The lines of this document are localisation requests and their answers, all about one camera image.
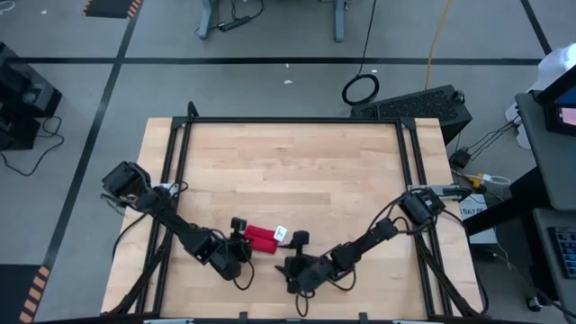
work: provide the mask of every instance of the white label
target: white label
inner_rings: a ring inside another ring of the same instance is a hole
[[[286,237],[286,232],[288,232],[288,229],[278,225],[278,227],[276,228],[276,232],[274,232],[274,239],[277,240],[278,242],[283,242],[284,238]]]

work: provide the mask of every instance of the keyboard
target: keyboard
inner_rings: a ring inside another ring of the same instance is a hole
[[[448,122],[458,116],[455,108],[460,102],[454,98],[454,95],[455,90],[451,86],[441,86],[369,103],[353,109],[353,115],[365,118],[376,116],[438,118],[441,122]]]
[[[548,228],[564,277],[576,279],[576,228]]]

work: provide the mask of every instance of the desk leg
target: desk leg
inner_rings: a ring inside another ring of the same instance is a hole
[[[202,19],[198,27],[198,37],[201,40],[208,38],[210,32],[212,13],[218,10],[218,0],[202,0]]]
[[[346,0],[336,0],[334,11],[334,23],[336,28],[336,42],[344,41],[344,11],[346,10]]]
[[[550,205],[538,167],[522,175],[510,186],[510,191],[512,198],[464,220],[470,236],[527,215],[534,208]]]

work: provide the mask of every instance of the gray floor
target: gray floor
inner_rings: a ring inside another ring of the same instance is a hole
[[[311,0],[267,0],[261,17],[228,33],[199,41],[193,31],[200,1],[145,0],[126,56],[129,58],[359,57],[371,1],[355,0],[346,13],[346,41],[333,42],[332,6]],[[531,0],[553,48],[576,41],[574,0]],[[17,0],[0,15],[0,41],[22,57],[114,58],[125,20],[86,18],[85,1]],[[381,0],[374,18],[369,57],[425,58],[443,1]],[[244,10],[257,9],[250,0]],[[223,1],[220,16],[230,20]],[[436,57],[454,59],[540,59],[544,52],[520,1],[454,1],[436,45]],[[64,95],[57,115],[67,141],[50,153],[37,173],[22,178],[0,166],[0,263],[40,264],[46,253],[88,130],[112,65],[38,64],[34,68]],[[67,225],[36,320],[94,316],[100,310],[110,270],[111,249],[121,218],[99,200],[100,180],[122,160],[135,160],[149,117],[185,113],[193,100],[202,115],[347,116],[342,86],[358,65],[123,65],[94,145],[84,181]],[[381,81],[380,99],[421,90],[423,65],[366,66]],[[431,86],[452,84],[466,94],[474,120],[460,145],[505,123],[503,112],[516,93],[536,78],[535,66],[434,66]],[[363,89],[355,87],[355,95]],[[514,180],[534,166],[511,131],[473,161],[466,171]],[[8,154],[32,167],[50,139],[33,151]],[[526,310],[526,288],[504,265],[480,264],[490,296],[489,314],[502,319],[559,322],[547,309]]]

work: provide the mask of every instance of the wooden tabletop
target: wooden tabletop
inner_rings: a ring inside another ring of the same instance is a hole
[[[170,122],[148,120],[142,141],[138,163],[153,182],[158,182],[162,171]],[[417,125],[428,183],[451,184],[438,121],[417,120]],[[410,136],[406,134],[417,184]],[[193,125],[186,161],[184,180],[190,187],[181,195],[180,216],[224,233],[230,233],[230,219],[235,216],[272,230],[283,225],[289,230],[287,240],[292,231],[307,230],[310,244],[304,253],[311,255],[357,239],[374,215],[405,188],[395,128],[386,124],[199,123]],[[460,215],[456,202],[446,206]],[[397,208],[392,216],[398,215],[402,213]],[[127,211],[122,228],[137,216]],[[118,246],[103,311],[115,306],[140,275],[151,222],[147,217]],[[479,311],[482,302],[463,229],[442,215],[436,229],[446,274]],[[211,266],[201,266],[175,239],[161,315],[237,318],[247,311],[250,318],[298,317],[294,295],[286,292],[284,277],[274,268],[292,255],[293,250],[283,249],[275,255],[255,252],[252,262],[256,276],[252,286],[242,292],[232,282],[222,280]],[[357,319],[359,312],[367,312],[373,320],[426,317],[412,238],[399,235],[380,244],[363,256],[356,269],[353,291],[341,292],[330,284],[316,291],[308,319]],[[249,267],[243,265],[239,284],[246,283],[249,276]],[[441,313],[437,282],[432,274],[430,277],[436,312]],[[345,278],[340,284],[346,286],[350,281]],[[148,310],[155,289],[153,278]]]

